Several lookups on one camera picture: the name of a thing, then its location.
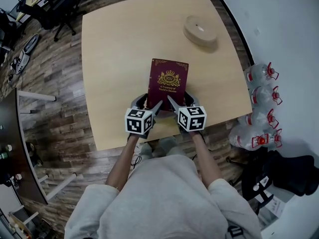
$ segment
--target gray sweatshirt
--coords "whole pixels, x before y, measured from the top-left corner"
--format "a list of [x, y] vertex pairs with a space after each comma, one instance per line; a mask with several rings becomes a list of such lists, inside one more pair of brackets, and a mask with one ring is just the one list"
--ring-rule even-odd
[[224, 239], [230, 225], [261, 239], [256, 214], [224, 179], [208, 189], [182, 155], [143, 161], [119, 192], [86, 188], [65, 227], [65, 239]]

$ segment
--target gold emblem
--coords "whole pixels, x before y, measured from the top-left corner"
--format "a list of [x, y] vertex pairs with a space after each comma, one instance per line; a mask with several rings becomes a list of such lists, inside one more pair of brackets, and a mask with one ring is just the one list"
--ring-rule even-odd
[[159, 75], [159, 84], [167, 85], [167, 86], [175, 86], [179, 87], [180, 86], [180, 78], [179, 74], [174, 75], [175, 72], [172, 70], [166, 71], [166, 74], [161, 72]]

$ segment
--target book cover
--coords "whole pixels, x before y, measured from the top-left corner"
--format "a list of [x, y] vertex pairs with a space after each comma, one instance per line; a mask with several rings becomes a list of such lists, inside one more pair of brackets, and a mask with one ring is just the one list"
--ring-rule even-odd
[[170, 95], [176, 103], [183, 105], [186, 89], [188, 64], [152, 59], [147, 108], [152, 109], [160, 100], [163, 100], [164, 111], [171, 111], [167, 96]]

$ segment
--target floor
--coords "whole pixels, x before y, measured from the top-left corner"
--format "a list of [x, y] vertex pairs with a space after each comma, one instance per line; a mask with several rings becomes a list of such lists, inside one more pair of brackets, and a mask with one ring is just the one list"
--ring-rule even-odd
[[[84, 0], [80, 9], [87, 12], [123, 0]], [[238, 53], [243, 69], [249, 66], [249, 60], [239, 34], [219, 0], [211, 0], [220, 14]], [[15, 76], [11, 87], [40, 94], [55, 95], [56, 102], [22, 100], [21, 106], [35, 113], [23, 116], [25, 138], [32, 142], [43, 160], [43, 166], [36, 168], [38, 177], [48, 174], [43, 182], [46, 192], [52, 190], [63, 179], [75, 172], [72, 181], [48, 205], [42, 205], [22, 198], [23, 204], [32, 212], [39, 211], [63, 236], [64, 226], [74, 210], [85, 187], [89, 184], [103, 184], [108, 177], [122, 148], [97, 151], [88, 116], [83, 86], [81, 63], [81, 27], [82, 18], [71, 22], [77, 34], [71, 35], [63, 28], [60, 40], [53, 42], [57, 27], [43, 30], [36, 20], [31, 20], [25, 29], [26, 35], [18, 40], [15, 52], [8, 56], [11, 62], [25, 43], [39, 33], [41, 39], [32, 53], [31, 60], [22, 76]], [[8, 64], [0, 68], [0, 82], [4, 81]], [[205, 130], [206, 143], [218, 162], [226, 180], [236, 179], [241, 168], [225, 161], [227, 156], [244, 160], [240, 150], [230, 146], [228, 134], [235, 120], [208, 127]], [[178, 142], [189, 157], [195, 155], [194, 146], [189, 137], [177, 136]]]

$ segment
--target red book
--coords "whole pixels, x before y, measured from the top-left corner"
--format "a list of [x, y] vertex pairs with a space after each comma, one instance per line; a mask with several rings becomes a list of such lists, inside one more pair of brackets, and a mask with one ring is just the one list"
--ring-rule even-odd
[[152, 109], [160, 100], [164, 104], [164, 111], [171, 111], [167, 96], [170, 95], [176, 103], [183, 105], [186, 89], [188, 64], [164, 60], [152, 59], [147, 108]]

